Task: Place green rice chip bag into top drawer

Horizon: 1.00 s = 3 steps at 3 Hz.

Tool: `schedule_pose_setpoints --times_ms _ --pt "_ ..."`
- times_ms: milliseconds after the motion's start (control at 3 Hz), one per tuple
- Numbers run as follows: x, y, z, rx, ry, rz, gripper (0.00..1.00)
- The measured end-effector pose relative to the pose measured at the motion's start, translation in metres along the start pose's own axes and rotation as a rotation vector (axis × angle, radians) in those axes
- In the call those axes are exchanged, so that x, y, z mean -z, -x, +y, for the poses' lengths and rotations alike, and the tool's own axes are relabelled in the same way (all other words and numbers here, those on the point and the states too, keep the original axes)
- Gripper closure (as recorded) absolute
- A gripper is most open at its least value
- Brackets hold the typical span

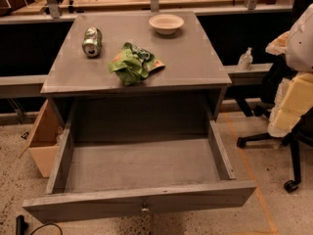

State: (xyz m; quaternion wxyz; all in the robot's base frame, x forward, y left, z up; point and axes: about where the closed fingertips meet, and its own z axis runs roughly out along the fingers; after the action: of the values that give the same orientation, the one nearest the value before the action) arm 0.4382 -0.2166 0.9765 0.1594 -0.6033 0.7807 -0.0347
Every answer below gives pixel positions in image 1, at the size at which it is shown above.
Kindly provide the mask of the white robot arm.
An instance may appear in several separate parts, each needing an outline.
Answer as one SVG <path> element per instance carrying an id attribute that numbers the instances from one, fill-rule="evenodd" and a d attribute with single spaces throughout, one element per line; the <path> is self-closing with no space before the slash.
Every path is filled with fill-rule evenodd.
<path id="1" fill-rule="evenodd" d="M 287 65 L 297 71 L 293 79 L 280 83 L 267 127 L 271 136 L 284 137 L 313 107 L 313 5 L 289 31 L 269 43 L 266 52 L 284 54 Z"/>

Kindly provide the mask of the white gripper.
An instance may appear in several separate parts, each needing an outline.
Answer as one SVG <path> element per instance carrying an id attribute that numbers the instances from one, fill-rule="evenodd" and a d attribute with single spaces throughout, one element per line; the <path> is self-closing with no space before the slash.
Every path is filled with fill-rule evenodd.
<path id="1" fill-rule="evenodd" d="M 287 53 L 290 33 L 282 33 L 265 48 L 271 55 Z M 313 74 L 300 72 L 293 79 L 283 78 L 280 82 L 271 110 L 268 133 L 274 138 L 282 138 L 286 131 L 292 131 L 296 124 L 313 107 Z"/>

